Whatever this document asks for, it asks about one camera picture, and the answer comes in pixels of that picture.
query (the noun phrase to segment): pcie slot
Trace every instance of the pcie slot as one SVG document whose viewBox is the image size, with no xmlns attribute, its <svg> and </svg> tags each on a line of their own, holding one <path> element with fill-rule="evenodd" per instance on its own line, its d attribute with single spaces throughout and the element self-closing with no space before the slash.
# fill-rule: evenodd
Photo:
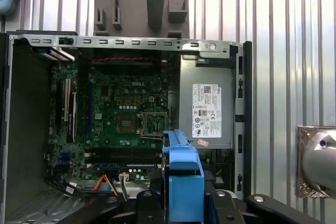
<svg viewBox="0 0 336 224">
<path fill-rule="evenodd" d="M 88 105 L 88 122 L 86 125 L 86 136 L 89 137 L 91 135 L 92 128 L 92 103 L 93 103 L 93 84 L 89 82 L 89 105 Z"/>
<path fill-rule="evenodd" d="M 64 121 L 68 122 L 69 116 L 69 99 L 71 90 L 71 79 L 65 80 L 65 102 L 64 102 Z"/>
<path fill-rule="evenodd" d="M 63 82 L 57 82 L 56 89 L 56 115 L 55 115 L 55 125 L 57 132 L 59 132 L 62 124 L 62 100 L 63 100 Z"/>
<path fill-rule="evenodd" d="M 71 92 L 68 113 L 68 135 L 67 142 L 74 143 L 76 136 L 76 114 L 77 114 L 77 92 Z"/>
</svg>

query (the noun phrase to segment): warning label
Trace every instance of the warning label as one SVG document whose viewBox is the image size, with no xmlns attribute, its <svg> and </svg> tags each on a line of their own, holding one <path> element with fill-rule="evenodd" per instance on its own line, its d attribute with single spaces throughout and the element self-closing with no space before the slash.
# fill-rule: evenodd
<svg viewBox="0 0 336 224">
<path fill-rule="evenodd" d="M 193 137 L 222 137 L 222 89 L 193 84 Z"/>
</svg>

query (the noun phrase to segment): red wire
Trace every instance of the red wire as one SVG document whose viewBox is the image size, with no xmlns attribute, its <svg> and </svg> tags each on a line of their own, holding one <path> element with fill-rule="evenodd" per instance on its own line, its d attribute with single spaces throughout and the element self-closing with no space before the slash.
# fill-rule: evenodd
<svg viewBox="0 0 336 224">
<path fill-rule="evenodd" d="M 113 57 L 113 58 L 104 58 L 104 59 L 93 59 L 91 57 L 87 57 L 84 55 L 81 55 L 83 57 L 85 57 L 88 60 L 92 60 L 92 61 L 109 61 L 109 60 L 157 60 L 154 58 L 149 58 L 149 57 L 137 57 L 137 58 L 126 58 L 126 57 Z"/>
</svg>

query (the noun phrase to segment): green motherboard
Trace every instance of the green motherboard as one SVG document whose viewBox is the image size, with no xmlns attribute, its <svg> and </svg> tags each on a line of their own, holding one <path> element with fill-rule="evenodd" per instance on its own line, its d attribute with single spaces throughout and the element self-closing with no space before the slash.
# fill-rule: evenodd
<svg viewBox="0 0 336 224">
<path fill-rule="evenodd" d="M 148 168 L 146 162 L 135 164 L 131 155 L 155 155 L 162 149 L 163 131 L 171 122 L 169 85 L 169 75 L 160 71 L 113 74 L 84 60 L 55 64 L 51 70 L 49 166 L 65 167 L 79 179 L 88 178 L 93 170 Z M 125 161 L 127 155 L 131 165 Z"/>
</svg>

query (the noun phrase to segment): black cable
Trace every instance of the black cable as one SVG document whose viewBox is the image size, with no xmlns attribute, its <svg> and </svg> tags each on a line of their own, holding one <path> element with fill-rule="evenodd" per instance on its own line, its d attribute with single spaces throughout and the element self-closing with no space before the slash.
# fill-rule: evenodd
<svg viewBox="0 0 336 224">
<path fill-rule="evenodd" d="M 45 182 L 48 186 L 60 191 L 61 193 L 64 193 L 71 197 L 78 197 L 83 198 L 84 196 L 89 198 L 100 198 L 100 197 L 106 197 L 108 194 L 114 194 L 112 191 L 93 191 L 93 190 L 83 190 L 79 189 L 78 187 L 75 187 L 67 182 L 62 183 L 55 177 L 49 177 L 45 178 Z M 66 188 L 72 188 L 74 190 L 74 193 L 71 194 L 66 191 Z"/>
</svg>

